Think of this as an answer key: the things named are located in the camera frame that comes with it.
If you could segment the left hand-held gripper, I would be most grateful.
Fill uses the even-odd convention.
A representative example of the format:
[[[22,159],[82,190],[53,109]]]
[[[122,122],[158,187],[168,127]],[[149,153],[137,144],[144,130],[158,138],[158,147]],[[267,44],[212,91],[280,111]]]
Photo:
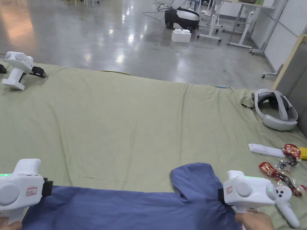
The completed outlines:
[[[51,196],[53,181],[38,173],[40,159],[21,159],[13,173],[0,174],[0,224],[21,221],[24,210]]]

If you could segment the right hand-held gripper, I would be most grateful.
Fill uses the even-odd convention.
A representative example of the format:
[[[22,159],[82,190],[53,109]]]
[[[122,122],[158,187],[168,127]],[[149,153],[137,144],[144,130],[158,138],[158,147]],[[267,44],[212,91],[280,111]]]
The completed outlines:
[[[229,170],[228,180],[218,190],[222,204],[235,207],[237,213],[257,212],[260,207],[275,205],[274,185],[261,177],[245,176],[242,171]]]

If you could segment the person's right hand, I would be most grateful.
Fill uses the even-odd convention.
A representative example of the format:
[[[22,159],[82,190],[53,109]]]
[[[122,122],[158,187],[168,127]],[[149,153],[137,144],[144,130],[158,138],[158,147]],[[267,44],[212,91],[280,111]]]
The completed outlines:
[[[274,230],[271,218],[264,213],[236,213],[235,221],[243,224],[246,230]]]

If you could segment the person's left hand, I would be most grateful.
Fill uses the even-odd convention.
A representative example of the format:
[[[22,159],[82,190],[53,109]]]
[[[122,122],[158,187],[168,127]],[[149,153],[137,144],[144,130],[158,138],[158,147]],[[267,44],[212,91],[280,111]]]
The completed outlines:
[[[21,230],[22,223],[20,221],[13,222],[6,226],[1,226],[0,230]]]

